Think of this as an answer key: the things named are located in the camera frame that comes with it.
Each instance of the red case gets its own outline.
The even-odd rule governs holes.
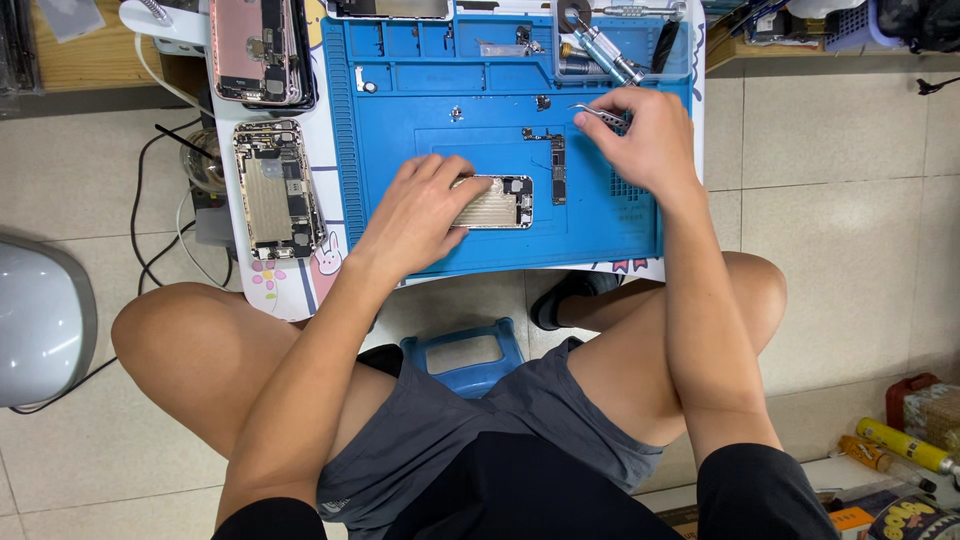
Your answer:
[[[903,398],[938,382],[932,373],[921,373],[887,388],[887,426],[903,431]]]

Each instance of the person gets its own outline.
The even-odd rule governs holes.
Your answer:
[[[454,218],[489,181],[462,158],[408,160],[303,330],[197,283],[137,298],[112,338],[143,392],[229,461],[214,539],[680,538],[629,494],[685,430],[700,538],[836,538],[767,415],[757,355],[786,303],[780,270],[721,253],[674,95],[617,88],[619,136],[574,123],[660,204],[666,286],[571,273],[534,305],[567,339],[463,400],[404,362],[356,361],[405,276],[467,234]]]

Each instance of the hand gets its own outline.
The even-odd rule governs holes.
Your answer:
[[[646,88],[617,88],[590,106],[621,112],[634,119],[619,136],[588,112],[573,117],[577,125],[625,182],[654,194],[668,204],[691,187],[700,187],[693,165],[693,122],[676,95]]]
[[[361,259],[374,265],[393,287],[446,257],[468,232],[466,227],[451,229],[453,220],[491,186],[490,180],[471,178],[450,189],[458,177],[473,174],[473,165],[459,156],[431,154],[405,161],[345,264]]]

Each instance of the white cable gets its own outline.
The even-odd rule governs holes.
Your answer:
[[[200,270],[201,273],[203,273],[206,276],[206,278],[210,280],[211,283],[213,283],[213,286],[217,287],[220,290],[225,290],[226,292],[234,292],[220,285],[216,280],[211,278],[210,275],[206,273],[206,270],[204,270],[204,268],[197,262],[197,260],[193,258],[193,255],[190,254],[190,250],[186,249],[186,242],[183,241],[183,233],[180,232],[180,211],[183,210],[183,203],[185,203],[186,200],[190,197],[190,193],[193,193],[193,187],[190,187],[190,189],[187,189],[186,194],[183,195],[182,199],[180,199],[180,204],[177,205],[176,231],[177,231],[177,236],[180,238],[180,246],[183,247],[183,252],[186,253],[186,255],[190,257],[190,260],[193,261],[193,265],[197,267],[197,270]]]
[[[193,97],[191,97],[191,96],[183,93],[183,92],[180,91],[178,88],[174,88],[173,86],[170,86],[166,81],[161,80],[161,79],[156,75],[156,73],[154,73],[154,72],[150,69],[150,66],[147,65],[147,61],[143,59],[143,48],[142,48],[142,46],[141,46],[141,44],[140,44],[140,41],[141,41],[142,36],[143,36],[143,35],[140,34],[139,32],[137,32],[136,34],[133,35],[133,48],[136,49],[136,55],[137,55],[138,58],[140,58],[140,63],[143,64],[143,68],[146,69],[146,70],[147,70],[147,73],[149,73],[150,76],[154,78],[154,81],[156,81],[156,83],[157,83],[158,85],[163,86],[164,88],[166,88],[166,89],[170,90],[171,92],[173,92],[174,95],[176,95],[177,97],[179,97],[179,98],[182,99],[183,101],[189,103],[190,105],[196,107],[196,108],[199,109],[199,110],[202,110],[203,112],[206,112],[208,115],[210,115],[211,117],[213,117],[213,112],[210,112],[210,111],[207,110],[204,106],[200,105],[200,103],[198,103],[197,100],[193,99]]]

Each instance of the tiled floor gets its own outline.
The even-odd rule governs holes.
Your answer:
[[[882,414],[884,389],[903,374],[957,374],[960,86],[920,97],[914,78],[707,81],[705,181],[720,244],[769,258],[789,284],[783,325],[760,361],[771,417],[801,460],[825,455],[859,417]],[[137,153],[154,123],[193,117],[141,110],[0,122],[0,229],[52,242],[84,265],[100,315],[95,364],[113,356],[109,326],[139,275],[128,224]],[[177,151],[165,139],[148,152],[137,228],[147,254],[173,237],[186,189]],[[224,275],[222,250],[187,241]],[[201,281],[179,249],[156,274]],[[527,324],[526,308],[560,275],[520,271],[399,290],[365,347],[502,316],[514,319],[527,357],[566,335],[588,339]],[[205,538],[225,466],[110,366],[42,413],[0,412],[0,539]],[[683,437],[641,489],[694,478]]]

